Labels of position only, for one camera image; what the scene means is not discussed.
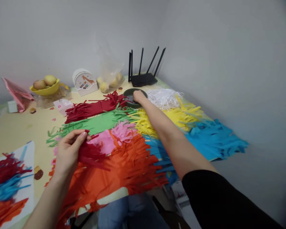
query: yellow tablecloth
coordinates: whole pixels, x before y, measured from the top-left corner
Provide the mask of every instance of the yellow tablecloth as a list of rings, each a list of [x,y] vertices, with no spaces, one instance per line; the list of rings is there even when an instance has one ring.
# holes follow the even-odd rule
[[[127,79],[121,86],[122,94],[125,90],[132,88],[131,83]],[[158,79],[158,83],[152,86],[142,87],[143,90],[169,88],[165,83]],[[81,103],[85,100],[101,100],[104,99],[103,93],[100,90],[80,97],[75,91],[71,92],[72,102]],[[34,114],[30,113],[30,108],[36,108],[36,102],[32,102],[28,109],[21,113],[8,113],[7,108],[1,106],[0,109],[0,157],[2,153],[10,153],[29,141],[35,142],[35,157],[34,167],[39,166],[44,172],[39,180],[34,180],[34,196],[35,204],[41,197],[44,190],[44,185],[49,181],[48,173],[51,170],[51,160],[54,158],[53,148],[46,145],[48,139],[47,131],[52,130],[54,126],[61,127],[66,118],[63,117],[56,108],[42,109],[36,108]],[[125,191],[110,195],[107,201],[114,201],[120,198],[119,195],[125,195]],[[23,218],[18,223],[14,224],[13,228],[22,228],[29,215]]]

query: yellow bowl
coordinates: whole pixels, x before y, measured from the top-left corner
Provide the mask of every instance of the yellow bowl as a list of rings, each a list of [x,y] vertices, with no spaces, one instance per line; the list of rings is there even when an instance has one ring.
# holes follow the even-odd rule
[[[59,79],[57,79],[56,83],[53,86],[42,90],[36,90],[33,86],[30,86],[31,92],[34,92],[38,95],[51,95],[57,92],[58,89],[59,89]]]

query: pink folder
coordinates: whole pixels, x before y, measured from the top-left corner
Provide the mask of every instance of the pink folder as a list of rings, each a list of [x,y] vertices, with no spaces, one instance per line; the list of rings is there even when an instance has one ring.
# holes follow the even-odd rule
[[[25,107],[28,107],[30,101],[34,101],[33,96],[26,90],[22,89],[18,85],[14,84],[10,80],[3,78],[6,89],[10,92],[12,97],[17,103],[17,108],[20,113],[25,111]]]

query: black sleeve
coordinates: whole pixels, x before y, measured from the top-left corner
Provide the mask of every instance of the black sleeve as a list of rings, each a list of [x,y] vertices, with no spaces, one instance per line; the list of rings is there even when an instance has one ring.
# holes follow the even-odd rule
[[[189,172],[182,184],[202,229],[282,228],[215,172]]]

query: clock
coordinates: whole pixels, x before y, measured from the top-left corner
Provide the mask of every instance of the clock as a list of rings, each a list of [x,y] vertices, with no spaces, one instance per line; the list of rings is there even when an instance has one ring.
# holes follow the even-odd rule
[[[73,73],[73,83],[80,96],[97,91],[96,78],[86,69],[80,68]]]

